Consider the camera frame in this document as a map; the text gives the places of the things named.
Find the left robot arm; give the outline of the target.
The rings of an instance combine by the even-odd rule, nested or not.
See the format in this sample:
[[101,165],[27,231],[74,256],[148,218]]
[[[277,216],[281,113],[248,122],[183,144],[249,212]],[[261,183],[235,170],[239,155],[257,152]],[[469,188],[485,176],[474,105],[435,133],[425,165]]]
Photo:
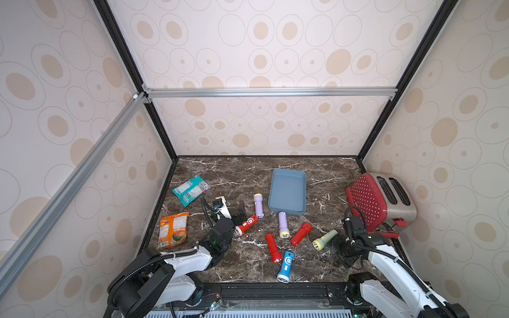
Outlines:
[[247,221],[244,204],[222,210],[210,231],[189,250],[160,253],[144,249],[107,288],[107,306],[124,317],[145,317],[156,306],[201,300],[204,284],[196,272],[218,265],[231,247],[236,229]]

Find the light green flashlight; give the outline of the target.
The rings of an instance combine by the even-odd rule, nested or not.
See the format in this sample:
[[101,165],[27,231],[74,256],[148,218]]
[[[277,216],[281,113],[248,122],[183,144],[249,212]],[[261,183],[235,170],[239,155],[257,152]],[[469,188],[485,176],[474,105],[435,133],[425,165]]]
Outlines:
[[329,242],[332,239],[334,239],[337,235],[338,232],[336,230],[332,230],[322,235],[321,237],[315,239],[312,242],[314,249],[317,251],[323,250],[329,244]]

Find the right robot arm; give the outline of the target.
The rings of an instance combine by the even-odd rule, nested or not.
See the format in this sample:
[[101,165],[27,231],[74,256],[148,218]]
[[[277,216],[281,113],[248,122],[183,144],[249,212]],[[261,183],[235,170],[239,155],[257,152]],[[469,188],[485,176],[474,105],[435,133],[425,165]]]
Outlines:
[[458,303],[449,303],[401,259],[389,241],[379,233],[369,233],[361,217],[342,220],[345,235],[333,246],[347,267],[363,258],[376,267],[391,286],[393,294],[369,272],[351,274],[345,288],[352,304],[368,303],[385,317],[468,317]]

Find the red flashlight white logo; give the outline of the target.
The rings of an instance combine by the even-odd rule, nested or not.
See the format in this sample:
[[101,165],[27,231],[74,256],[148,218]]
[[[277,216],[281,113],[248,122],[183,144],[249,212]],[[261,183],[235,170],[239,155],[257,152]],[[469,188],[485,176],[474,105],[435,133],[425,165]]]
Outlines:
[[257,222],[258,222],[258,217],[256,215],[252,215],[246,221],[244,221],[241,225],[238,225],[235,227],[235,234],[237,236],[242,236],[248,229],[250,229]]

